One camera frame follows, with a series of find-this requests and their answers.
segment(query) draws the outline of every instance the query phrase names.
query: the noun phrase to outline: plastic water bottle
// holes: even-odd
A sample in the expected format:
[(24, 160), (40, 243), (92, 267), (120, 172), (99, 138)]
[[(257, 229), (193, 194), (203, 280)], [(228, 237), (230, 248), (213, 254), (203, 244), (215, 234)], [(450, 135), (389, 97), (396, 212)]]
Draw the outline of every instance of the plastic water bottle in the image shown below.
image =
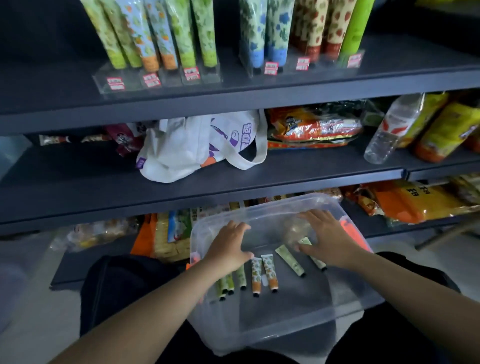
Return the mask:
[(395, 100), (363, 157), (373, 164), (385, 163), (400, 139), (420, 116), (424, 102), (425, 94), (403, 95)]

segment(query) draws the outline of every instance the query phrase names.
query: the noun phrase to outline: small hand cream tube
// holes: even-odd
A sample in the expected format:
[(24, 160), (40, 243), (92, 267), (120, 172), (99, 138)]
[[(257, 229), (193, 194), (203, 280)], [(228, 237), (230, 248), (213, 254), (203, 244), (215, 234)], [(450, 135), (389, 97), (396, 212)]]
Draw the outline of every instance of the small hand cream tube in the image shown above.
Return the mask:
[(262, 259), (252, 258), (252, 292), (254, 297), (260, 297), (262, 291)]
[(268, 285), (272, 293), (278, 292), (278, 280), (276, 279), (275, 264), (273, 263), (273, 254), (262, 255), (264, 261), (265, 273), (268, 278)]
[(220, 278), (220, 287), (222, 288), (222, 293), (227, 294), (228, 293), (228, 282), (227, 282), (227, 277)]
[(226, 294), (222, 292), (222, 283), (218, 280), (215, 283), (215, 288), (216, 288), (216, 295), (220, 299), (220, 301), (226, 300)]
[[(303, 238), (299, 241), (300, 244), (305, 244), (305, 245), (311, 245), (312, 242), (310, 241), (309, 238)], [(312, 258), (313, 262), (315, 263), (315, 265), (317, 267), (320, 268), (321, 271), (324, 271), (325, 269), (327, 269), (327, 264), (325, 264), (324, 262), (322, 262), (321, 260), (317, 259), (317, 258), (314, 258), (313, 256), (311, 256), (310, 258)]]
[(301, 267), (301, 265), (297, 262), (297, 260), (293, 257), (293, 255), (288, 251), (287, 247), (282, 245), (279, 248), (275, 249), (276, 253), (281, 256), (283, 260), (294, 270), (294, 272), (299, 277), (305, 277), (307, 274), (305, 270)]
[(245, 266), (237, 269), (237, 279), (239, 280), (240, 289), (242, 291), (247, 289), (247, 277), (245, 276)]
[(233, 275), (227, 274), (228, 295), (231, 296), (235, 293), (235, 283), (233, 282)]

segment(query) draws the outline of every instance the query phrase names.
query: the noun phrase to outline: gray floor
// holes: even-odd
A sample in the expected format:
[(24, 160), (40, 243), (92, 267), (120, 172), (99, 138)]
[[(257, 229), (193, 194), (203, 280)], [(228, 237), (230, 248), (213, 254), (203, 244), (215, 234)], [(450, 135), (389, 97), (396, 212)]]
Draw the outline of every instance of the gray floor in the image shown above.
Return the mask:
[[(415, 263), (443, 270), (465, 295), (480, 301), (480, 242), (460, 237), (433, 251), (416, 252), (413, 245), (431, 233), (422, 231), (378, 238), (370, 244), (377, 252), (401, 253)], [(75, 292), (49, 290), (62, 254), (48, 249), (47, 239), (14, 244), (0, 242), (0, 262), (5, 259), (21, 262), (26, 276), (18, 277), (21, 284), (17, 286), (24, 283), (24, 289), (0, 336), (0, 363), (47, 363), (78, 338), (80, 299)], [(312, 328), (297, 334), (293, 340), (280, 338), (267, 342), (262, 347), (283, 352), (302, 364), (323, 363), (334, 343), (362, 314), (343, 317), (330, 326)], [(334, 337), (326, 337), (326, 332), (335, 331)]]

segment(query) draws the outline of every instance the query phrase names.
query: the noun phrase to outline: white tote bag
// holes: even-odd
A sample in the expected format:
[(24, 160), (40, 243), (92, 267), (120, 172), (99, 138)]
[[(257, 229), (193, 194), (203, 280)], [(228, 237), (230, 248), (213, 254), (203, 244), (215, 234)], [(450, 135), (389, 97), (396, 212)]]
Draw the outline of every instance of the white tote bag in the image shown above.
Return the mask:
[[(250, 162), (239, 152), (254, 139), (257, 156)], [(265, 112), (230, 112), (160, 120), (147, 131), (137, 168), (151, 181), (171, 183), (224, 159), (247, 170), (263, 163), (266, 155)]]

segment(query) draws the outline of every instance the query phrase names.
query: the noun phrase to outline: black pants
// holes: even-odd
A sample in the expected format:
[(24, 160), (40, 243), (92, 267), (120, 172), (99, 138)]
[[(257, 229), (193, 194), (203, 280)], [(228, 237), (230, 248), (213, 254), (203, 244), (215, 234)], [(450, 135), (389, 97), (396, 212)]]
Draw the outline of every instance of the black pants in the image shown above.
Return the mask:
[[(409, 262), (396, 253), (379, 253), (384, 258), (459, 292), (458, 287), (443, 272)], [(105, 256), (88, 272), (81, 291), (80, 336), (113, 316), (139, 298), (155, 290), (179, 274), (174, 266), (134, 255)], [(243, 359), (252, 363), (269, 360), (272, 363), (294, 363), (273, 352), (243, 350), (216, 357), (201, 342), (193, 327), (185, 321), (168, 344), (158, 362), (182, 363), (202, 358), (216, 363)], [(444, 363), (438, 349), (413, 327), (390, 304), (365, 310), (363, 318), (348, 329), (328, 356), (328, 364), (351, 363)]]

